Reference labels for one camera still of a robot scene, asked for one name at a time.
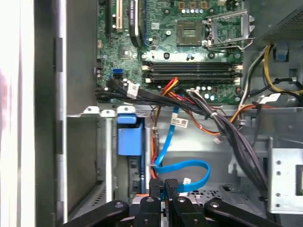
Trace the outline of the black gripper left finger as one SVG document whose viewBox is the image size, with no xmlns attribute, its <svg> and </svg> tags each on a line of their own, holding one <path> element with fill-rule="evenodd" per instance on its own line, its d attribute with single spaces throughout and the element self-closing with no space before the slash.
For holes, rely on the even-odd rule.
<svg viewBox="0 0 303 227">
<path fill-rule="evenodd" d="M 64 227 L 159 227 L 161 223 L 161 192 L 159 179 L 149 182 L 149 194 L 136 197 L 132 205 L 113 200 L 65 224 Z"/>
</svg>

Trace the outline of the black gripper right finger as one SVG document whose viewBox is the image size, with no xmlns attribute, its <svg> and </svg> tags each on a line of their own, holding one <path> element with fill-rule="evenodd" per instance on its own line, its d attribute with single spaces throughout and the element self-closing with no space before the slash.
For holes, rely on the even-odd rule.
<svg viewBox="0 0 303 227">
<path fill-rule="evenodd" d="M 232 206 L 219 198 L 204 205 L 179 196 L 176 179 L 164 181 L 166 211 L 170 227 L 278 227 L 279 224 Z"/>
</svg>

